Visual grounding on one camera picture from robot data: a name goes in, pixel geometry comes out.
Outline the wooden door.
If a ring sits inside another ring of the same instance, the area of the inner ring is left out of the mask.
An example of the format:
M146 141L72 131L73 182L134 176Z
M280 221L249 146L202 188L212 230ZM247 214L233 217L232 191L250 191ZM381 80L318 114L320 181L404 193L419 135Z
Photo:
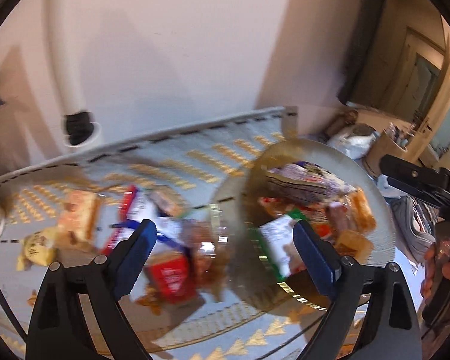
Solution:
M409 28L393 79L383 97L387 113L410 123L414 136L406 160L414 162L436 135L450 110L450 28L443 48Z

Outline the white lamp pole black knob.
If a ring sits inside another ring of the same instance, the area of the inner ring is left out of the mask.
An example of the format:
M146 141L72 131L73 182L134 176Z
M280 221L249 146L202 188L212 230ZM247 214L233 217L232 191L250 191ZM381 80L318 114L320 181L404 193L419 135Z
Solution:
M67 41L65 0L46 0L48 56L62 114L64 144L72 152L101 144L101 125L88 110L79 83L78 65Z

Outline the blue red white snack packet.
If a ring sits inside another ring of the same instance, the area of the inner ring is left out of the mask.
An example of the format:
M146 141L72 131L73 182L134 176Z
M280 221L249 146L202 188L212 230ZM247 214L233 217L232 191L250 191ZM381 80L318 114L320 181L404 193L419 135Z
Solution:
M111 233L101 252L105 255L110 254L118 243L127 240L145 219L152 221L156 226L157 244L154 247L156 254L169 250L187 253L188 248L182 238L182 222L161 214L148 194L134 185L125 192L118 212L118 222L109 226Z

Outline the orange cracker snack packet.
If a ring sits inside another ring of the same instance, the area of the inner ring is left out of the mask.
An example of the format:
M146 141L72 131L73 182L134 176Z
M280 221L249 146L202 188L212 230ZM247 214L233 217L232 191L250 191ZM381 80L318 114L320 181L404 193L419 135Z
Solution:
M94 249L94 231L100 211L97 193L72 189L66 196L57 220L57 247L90 252Z

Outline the green white snack packet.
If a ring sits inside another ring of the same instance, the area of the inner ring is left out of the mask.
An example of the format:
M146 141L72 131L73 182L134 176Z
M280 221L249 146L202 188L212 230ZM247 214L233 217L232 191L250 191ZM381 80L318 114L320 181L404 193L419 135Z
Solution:
M293 241L293 228L305 219L293 209L257 228L250 228L250 237L256 243L259 259L273 272L277 281L306 270Z

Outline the grey gold woven table mat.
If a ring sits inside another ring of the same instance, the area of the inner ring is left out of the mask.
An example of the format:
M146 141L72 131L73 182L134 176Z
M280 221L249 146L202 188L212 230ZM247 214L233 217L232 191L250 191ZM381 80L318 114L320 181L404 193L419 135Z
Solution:
M0 339L21 359L270 359L299 354L328 303L302 296L270 156L302 161L273 107L0 176Z

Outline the yellow peanut snack packet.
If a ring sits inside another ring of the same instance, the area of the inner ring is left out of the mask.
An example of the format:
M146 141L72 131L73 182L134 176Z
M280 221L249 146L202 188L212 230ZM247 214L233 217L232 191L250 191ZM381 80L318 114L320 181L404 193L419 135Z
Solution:
M44 228L20 240L21 251L17 256L16 269L21 272L31 265L47 267L56 260L57 229Z

